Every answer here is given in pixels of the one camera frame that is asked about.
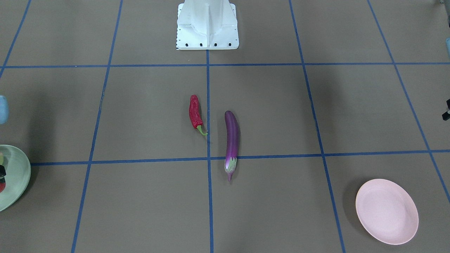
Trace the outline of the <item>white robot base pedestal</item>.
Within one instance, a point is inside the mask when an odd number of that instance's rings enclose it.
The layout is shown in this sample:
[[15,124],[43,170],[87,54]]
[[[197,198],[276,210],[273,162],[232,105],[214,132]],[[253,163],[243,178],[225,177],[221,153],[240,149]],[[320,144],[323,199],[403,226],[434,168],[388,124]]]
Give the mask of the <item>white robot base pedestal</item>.
[[228,0],[186,0],[177,10],[177,50],[239,48],[236,6]]

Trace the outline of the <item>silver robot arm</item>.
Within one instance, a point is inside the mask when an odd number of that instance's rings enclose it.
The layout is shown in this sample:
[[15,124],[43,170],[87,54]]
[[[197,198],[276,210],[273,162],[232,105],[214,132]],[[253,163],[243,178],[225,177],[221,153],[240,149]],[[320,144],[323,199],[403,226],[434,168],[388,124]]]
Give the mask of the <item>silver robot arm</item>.
[[[5,124],[9,117],[9,107],[5,96],[0,96],[0,124]],[[1,182],[5,182],[4,177],[6,175],[5,167],[3,166],[4,155],[0,153],[0,179]]]

